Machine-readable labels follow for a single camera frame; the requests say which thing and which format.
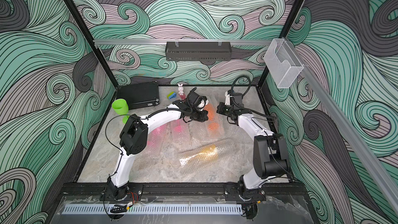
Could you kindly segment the green plastic wine glass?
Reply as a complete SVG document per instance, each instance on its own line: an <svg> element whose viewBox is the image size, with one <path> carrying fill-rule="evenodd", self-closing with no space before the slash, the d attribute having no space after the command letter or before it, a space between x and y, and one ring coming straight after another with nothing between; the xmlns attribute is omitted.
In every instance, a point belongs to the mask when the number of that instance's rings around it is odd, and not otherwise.
<svg viewBox="0 0 398 224"><path fill-rule="evenodd" d="M120 116L123 116L122 122L126 124L129 118L129 107L125 99L116 99L112 103L113 110Z"/></svg>

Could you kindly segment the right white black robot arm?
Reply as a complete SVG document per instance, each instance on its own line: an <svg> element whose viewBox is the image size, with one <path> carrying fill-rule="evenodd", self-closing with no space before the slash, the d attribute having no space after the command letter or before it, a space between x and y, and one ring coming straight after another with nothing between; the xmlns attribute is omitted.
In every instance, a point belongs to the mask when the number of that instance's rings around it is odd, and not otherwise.
<svg viewBox="0 0 398 224"><path fill-rule="evenodd" d="M229 124L243 129L253 141L253 168L239 179L238 195L244 201L253 200L254 192L271 179L287 175L289 158L286 141L281 134L267 129L255 115L266 119L273 116L246 108L243 98L251 87L249 76L238 76L226 92L226 101L217 106L217 113L227 117Z"/></svg>

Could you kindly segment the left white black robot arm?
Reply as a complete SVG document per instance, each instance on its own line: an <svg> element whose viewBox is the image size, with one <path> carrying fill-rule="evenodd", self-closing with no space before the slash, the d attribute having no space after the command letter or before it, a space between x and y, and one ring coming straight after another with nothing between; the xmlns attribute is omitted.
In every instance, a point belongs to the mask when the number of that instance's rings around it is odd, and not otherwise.
<svg viewBox="0 0 398 224"><path fill-rule="evenodd" d="M168 107L146 116L136 114L127 117L119 138L119 157L113 174L107 179L106 194L116 201L128 196L129 174L135 157L147 146L148 135L155 129L175 120L189 117L190 121L205 122L208 111L204 108L208 99L193 88L184 100L177 100Z"/></svg>

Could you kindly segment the orange plastic wine glass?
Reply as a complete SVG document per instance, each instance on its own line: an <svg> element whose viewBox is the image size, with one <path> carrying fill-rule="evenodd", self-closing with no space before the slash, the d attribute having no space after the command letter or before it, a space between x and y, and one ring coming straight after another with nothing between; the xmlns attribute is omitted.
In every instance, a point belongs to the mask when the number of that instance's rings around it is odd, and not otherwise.
<svg viewBox="0 0 398 224"><path fill-rule="evenodd" d="M216 111L214 110L214 107L211 104L208 104L204 109L208 111L208 120L206 121L208 131L210 133L218 132L220 125L216 117Z"/></svg>

